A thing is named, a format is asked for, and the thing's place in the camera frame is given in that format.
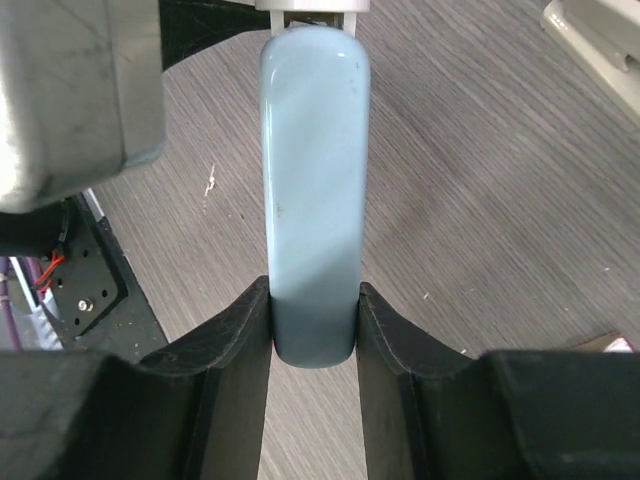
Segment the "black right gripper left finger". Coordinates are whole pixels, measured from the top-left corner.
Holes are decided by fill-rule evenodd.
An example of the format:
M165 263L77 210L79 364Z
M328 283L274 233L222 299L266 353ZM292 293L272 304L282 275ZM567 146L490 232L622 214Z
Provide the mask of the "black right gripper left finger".
M269 288L138 363L95 351L1 356L5 479L253 479L271 360Z

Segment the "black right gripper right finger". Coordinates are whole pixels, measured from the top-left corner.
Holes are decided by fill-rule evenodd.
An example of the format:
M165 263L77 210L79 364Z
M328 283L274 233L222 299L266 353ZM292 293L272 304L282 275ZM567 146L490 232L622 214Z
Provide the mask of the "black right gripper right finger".
M372 479L635 479L639 357L498 350L472 359L370 284L356 356Z

